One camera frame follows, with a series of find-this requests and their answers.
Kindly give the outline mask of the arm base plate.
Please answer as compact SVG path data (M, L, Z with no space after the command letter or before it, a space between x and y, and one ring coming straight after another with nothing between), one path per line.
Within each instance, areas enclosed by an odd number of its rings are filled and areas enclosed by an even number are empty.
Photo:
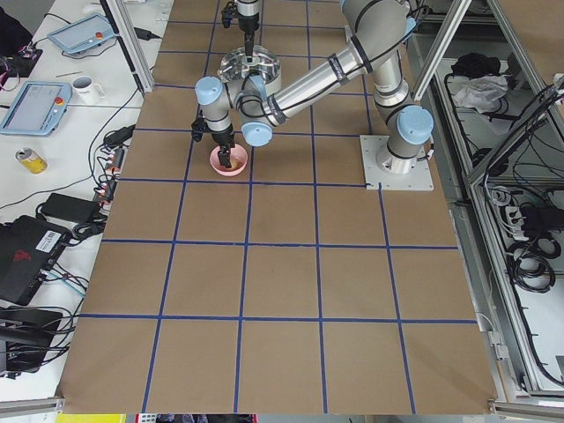
M423 146L413 158L400 159L388 149L389 136L360 136L365 186L372 190L432 191L434 184Z

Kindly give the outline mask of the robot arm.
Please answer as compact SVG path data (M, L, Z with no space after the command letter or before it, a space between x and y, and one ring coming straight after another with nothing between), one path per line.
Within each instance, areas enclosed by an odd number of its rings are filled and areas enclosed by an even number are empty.
M255 72L228 83L217 77L199 79L195 92L200 115L191 126L193 141L211 134L220 164L230 168L235 146L231 110L241 118L246 143L263 146L275 127L367 74L374 80L374 102L390 132L376 154L377 164L389 174L408 174L434 128L431 114L412 99L401 68L399 49L417 25L412 8L406 1L343 1L340 10L352 31L344 49L275 93L266 92Z
M253 61L255 32L259 28L260 8L258 0L236 1L239 28L244 33L244 49L247 63Z

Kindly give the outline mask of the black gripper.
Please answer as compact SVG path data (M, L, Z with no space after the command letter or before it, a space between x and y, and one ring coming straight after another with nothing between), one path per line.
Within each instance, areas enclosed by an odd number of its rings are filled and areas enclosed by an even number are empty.
M225 168L231 168L231 153L230 150L234 148L234 128L228 126L224 130L214 131L212 133L213 140L219 145L218 151L219 163Z
M255 32L258 29L258 16L240 16L240 29L244 32L246 60L251 62L254 55Z

